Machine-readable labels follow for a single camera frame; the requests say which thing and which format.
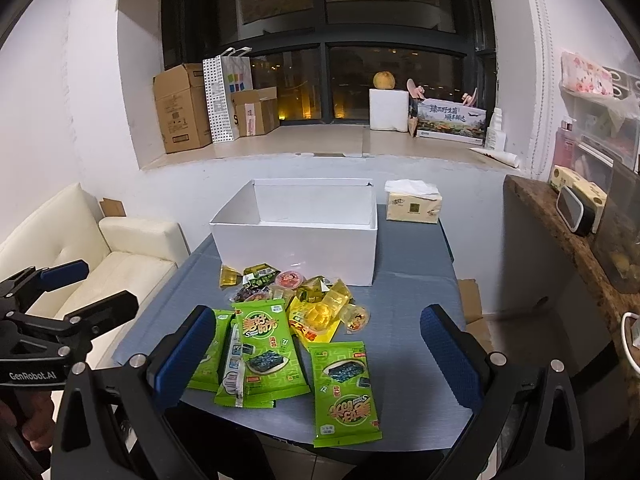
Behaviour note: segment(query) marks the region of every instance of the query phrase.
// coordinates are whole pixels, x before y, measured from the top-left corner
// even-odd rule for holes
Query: gray tablecloth
[[[114,352],[114,359],[124,363],[133,354],[149,354],[198,304],[230,309],[228,293],[218,286],[219,273],[220,257],[209,236],[142,313]],[[378,206],[373,286],[350,288],[356,302],[369,309],[370,321],[355,335],[347,335],[341,325],[334,341],[364,341],[384,435],[382,440],[350,448],[413,451],[451,447],[471,412],[456,402],[418,326],[420,312],[431,303],[439,303],[459,327],[464,326],[456,275],[440,225],[387,221],[385,207]],[[297,348],[312,386],[309,355],[301,346]],[[278,400],[270,410],[224,408],[213,403],[211,393],[199,390],[186,390],[182,400],[290,441],[310,444],[315,436],[313,393]]]

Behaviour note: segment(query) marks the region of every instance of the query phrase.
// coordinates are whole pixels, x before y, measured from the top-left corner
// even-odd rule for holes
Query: white bottle
[[[492,115],[491,122],[486,130],[484,147],[487,150],[503,152],[506,142],[507,135],[502,130],[502,110],[500,108],[494,108],[494,114]]]

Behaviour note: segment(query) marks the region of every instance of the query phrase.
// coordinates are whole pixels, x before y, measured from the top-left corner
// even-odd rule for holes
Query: blue gripper pad
[[[89,266],[83,260],[60,265],[40,273],[42,290],[50,292],[72,283],[81,282],[89,275]]]
[[[482,407],[484,393],[480,375],[460,348],[452,330],[458,327],[450,321],[447,327],[437,316],[433,305],[420,315],[420,334],[429,347],[438,368],[444,375],[458,404],[477,413]]]
[[[152,364],[147,371],[147,380],[153,386],[152,399],[161,413],[178,404],[215,333],[215,314],[209,307],[199,305],[175,333],[158,343],[151,354]],[[170,341],[174,349],[163,359],[161,350],[164,349],[161,347],[166,341]]]

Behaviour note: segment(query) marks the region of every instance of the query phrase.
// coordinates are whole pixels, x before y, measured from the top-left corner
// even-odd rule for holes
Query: pink floral tissue pack
[[[571,52],[562,53],[562,86],[572,92],[613,95],[611,72]]]

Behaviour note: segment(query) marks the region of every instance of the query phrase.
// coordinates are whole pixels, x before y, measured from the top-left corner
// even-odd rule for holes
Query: sofa armrest
[[[98,225],[111,251],[152,256],[178,266],[189,256],[176,222],[108,216]]]

